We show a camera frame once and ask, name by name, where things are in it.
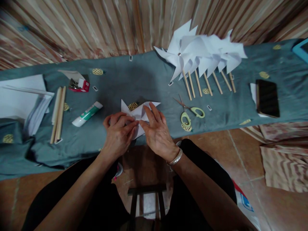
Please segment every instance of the small box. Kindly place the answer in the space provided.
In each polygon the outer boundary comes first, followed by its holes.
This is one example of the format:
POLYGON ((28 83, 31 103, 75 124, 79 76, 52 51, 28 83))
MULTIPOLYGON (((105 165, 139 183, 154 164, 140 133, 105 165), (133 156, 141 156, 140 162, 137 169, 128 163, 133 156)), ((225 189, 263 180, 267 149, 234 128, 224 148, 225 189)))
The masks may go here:
POLYGON ((84 79, 79 79, 78 85, 77 82, 73 81, 74 83, 70 83, 69 89, 73 92, 89 92, 90 84, 84 79))

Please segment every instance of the person's left hand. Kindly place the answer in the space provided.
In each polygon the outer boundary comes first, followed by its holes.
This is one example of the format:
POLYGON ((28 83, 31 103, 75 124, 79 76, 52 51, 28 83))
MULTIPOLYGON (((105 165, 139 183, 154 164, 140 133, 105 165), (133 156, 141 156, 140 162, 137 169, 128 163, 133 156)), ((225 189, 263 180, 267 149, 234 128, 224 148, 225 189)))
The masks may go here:
POLYGON ((123 112, 107 116, 103 122, 107 130, 107 138, 101 153, 114 160, 123 155, 132 141, 138 123, 139 121, 135 121, 133 117, 127 116, 123 112))

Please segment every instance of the phone screen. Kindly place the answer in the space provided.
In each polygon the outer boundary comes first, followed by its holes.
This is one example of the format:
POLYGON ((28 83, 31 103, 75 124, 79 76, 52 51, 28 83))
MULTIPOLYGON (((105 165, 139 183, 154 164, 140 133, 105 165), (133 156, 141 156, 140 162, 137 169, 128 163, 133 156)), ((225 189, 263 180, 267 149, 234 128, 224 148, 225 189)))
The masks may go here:
POLYGON ((257 80, 256 83, 258 113, 275 118, 280 117, 277 85, 265 80, 257 80))

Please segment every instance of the silver bracelet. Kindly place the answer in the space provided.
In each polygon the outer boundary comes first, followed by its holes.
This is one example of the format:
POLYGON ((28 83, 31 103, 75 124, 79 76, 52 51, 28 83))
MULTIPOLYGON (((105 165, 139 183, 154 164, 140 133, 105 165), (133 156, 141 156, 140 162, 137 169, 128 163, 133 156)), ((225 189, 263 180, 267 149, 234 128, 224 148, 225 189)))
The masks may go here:
POLYGON ((175 165, 181 159, 182 154, 183 154, 183 150, 180 149, 179 154, 174 158, 174 160, 172 160, 170 163, 167 163, 167 165, 169 166, 175 165))

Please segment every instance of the wooden dowel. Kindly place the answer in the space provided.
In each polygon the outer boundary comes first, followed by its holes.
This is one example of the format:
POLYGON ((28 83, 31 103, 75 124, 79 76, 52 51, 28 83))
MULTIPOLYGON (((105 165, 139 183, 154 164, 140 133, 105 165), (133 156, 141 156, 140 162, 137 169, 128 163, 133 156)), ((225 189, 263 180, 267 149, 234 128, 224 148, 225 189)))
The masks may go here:
POLYGON ((62 95, 61 95, 61 101, 60 101, 60 105, 59 105, 59 115, 58 115, 58 123, 57 123, 57 129, 56 129, 55 142, 57 142, 59 139, 61 139, 65 93, 66 93, 66 87, 63 87, 62 95))
POLYGON ((221 71, 221 75, 222 75, 222 77, 224 77, 224 80, 225 80, 225 82, 226 82, 226 84, 227 84, 229 90, 232 91, 232 89, 231 89, 231 87, 230 87, 230 84, 229 84, 229 82, 228 82, 228 80, 227 80, 227 78, 226 78, 226 76, 225 76, 225 74, 224 74, 223 71, 221 71))
POLYGON ((194 91, 194 89, 193 89, 193 82, 192 82, 192 77, 190 76, 190 71, 188 71, 188 77, 189 77, 189 82, 190 82, 190 87, 192 88, 192 95, 193 95, 193 97, 194 98, 196 98, 196 96, 195 96, 195 91, 194 91))
POLYGON ((59 87, 58 91, 57 91, 54 111, 52 113, 52 119, 51 119, 51 124, 52 125, 55 124, 55 121, 56 121, 56 118, 57 118, 57 115, 58 115, 58 108, 59 108, 59 102, 60 102, 60 99, 61 99, 61 92, 62 92, 62 87, 59 87))
POLYGON ((216 82, 216 84, 217 84, 217 87, 218 87, 218 89, 219 89, 219 92, 222 94, 222 90, 221 90, 221 88, 220 88, 220 85, 219 85, 219 82, 218 82, 217 77, 216 77, 216 75, 215 75, 215 72, 213 72, 213 76, 214 76, 215 82, 216 82))
POLYGON ((210 84, 209 84, 208 78, 206 77, 205 72, 204 72, 203 75, 204 75, 204 78, 205 78, 205 81, 206 81, 206 85, 208 86, 208 89, 209 89, 209 91, 210 91, 210 94, 211 94, 211 96, 213 96, 212 89, 211 89, 211 87, 210 87, 210 84))
POLYGON ((60 105, 61 97, 62 97, 62 87, 59 87, 58 92, 57 92, 55 107, 54 107, 54 111, 55 111, 54 117, 55 118, 54 118, 54 126, 52 128, 52 134, 51 134, 51 138, 50 138, 51 144, 53 144, 54 141, 55 141, 56 128, 57 128, 58 115, 59 115, 59 105, 60 105))
POLYGON ((197 80, 197 85, 198 85, 198 89, 199 89, 199 94, 202 97, 202 91, 201 91, 201 87, 200 87, 200 83, 199 83, 199 77, 197 74, 197 70, 195 70, 195 76, 196 76, 196 80, 197 80))
POLYGON ((184 80, 185 80, 185 85, 186 85, 186 88, 187 88, 189 99, 192 100, 192 96, 190 95, 190 90, 189 90, 189 86, 188 86, 188 82, 187 82, 184 70, 183 70, 183 77, 184 77, 184 80))
POLYGON ((230 76, 230 81, 231 81, 231 85, 232 85, 232 88, 233 88, 233 92, 236 93, 236 89, 235 89, 235 85, 234 85, 234 82, 233 82, 233 77, 232 77, 231 72, 229 73, 229 76, 230 76))

